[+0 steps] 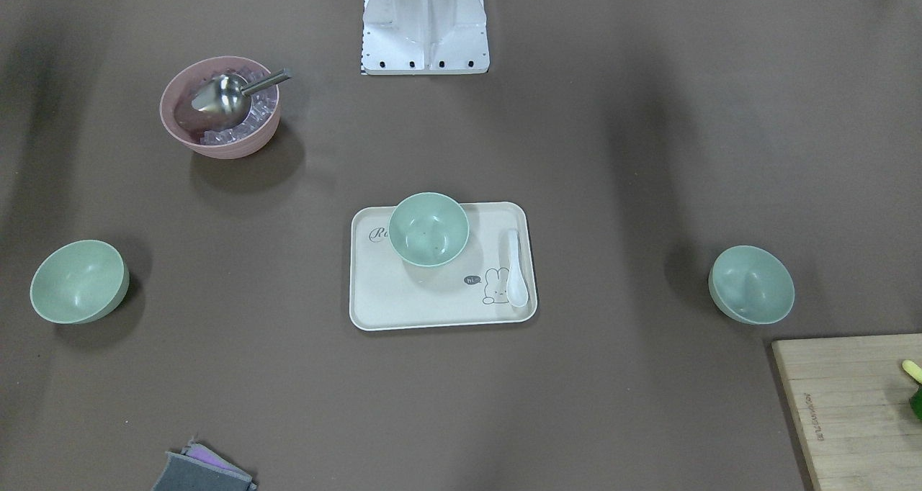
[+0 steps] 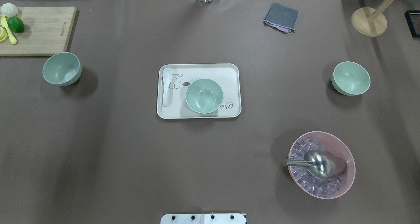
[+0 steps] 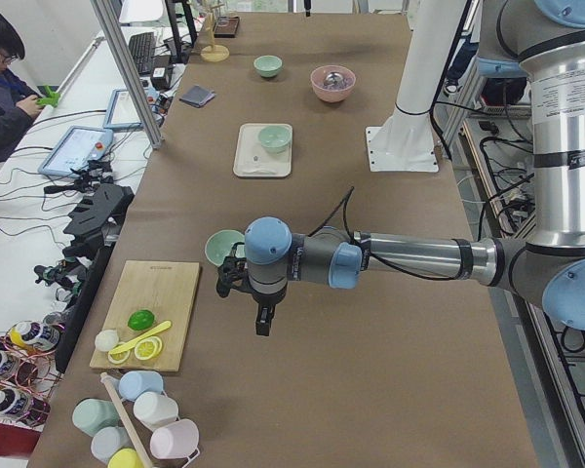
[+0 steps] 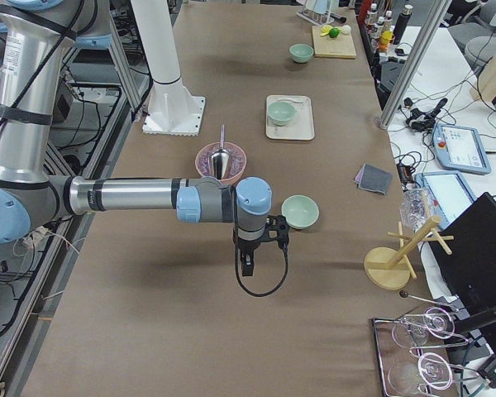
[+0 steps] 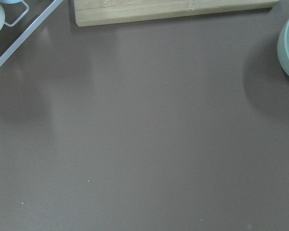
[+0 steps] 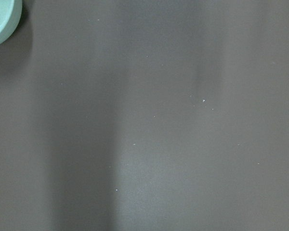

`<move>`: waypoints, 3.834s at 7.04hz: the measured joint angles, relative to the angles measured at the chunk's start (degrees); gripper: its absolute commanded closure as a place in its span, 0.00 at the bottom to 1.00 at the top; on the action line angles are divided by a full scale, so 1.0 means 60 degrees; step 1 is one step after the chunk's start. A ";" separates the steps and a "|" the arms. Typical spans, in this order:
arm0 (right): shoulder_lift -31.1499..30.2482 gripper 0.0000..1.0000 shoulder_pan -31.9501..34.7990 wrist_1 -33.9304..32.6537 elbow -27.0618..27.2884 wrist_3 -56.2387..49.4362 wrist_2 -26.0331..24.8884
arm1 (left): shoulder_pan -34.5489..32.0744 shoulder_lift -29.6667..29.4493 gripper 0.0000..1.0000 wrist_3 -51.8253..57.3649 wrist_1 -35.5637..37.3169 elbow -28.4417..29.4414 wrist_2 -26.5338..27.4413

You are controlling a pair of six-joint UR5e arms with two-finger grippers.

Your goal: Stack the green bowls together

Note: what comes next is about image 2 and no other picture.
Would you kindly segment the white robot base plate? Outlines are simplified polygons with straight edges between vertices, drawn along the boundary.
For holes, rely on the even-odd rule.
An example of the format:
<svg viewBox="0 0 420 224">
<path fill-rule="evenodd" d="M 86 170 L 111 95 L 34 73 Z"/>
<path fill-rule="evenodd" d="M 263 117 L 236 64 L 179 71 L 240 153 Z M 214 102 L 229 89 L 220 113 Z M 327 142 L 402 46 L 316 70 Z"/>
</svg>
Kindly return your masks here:
<svg viewBox="0 0 420 224">
<path fill-rule="evenodd" d="M 161 224 L 246 224 L 242 213 L 178 213 L 164 214 Z"/>
</svg>

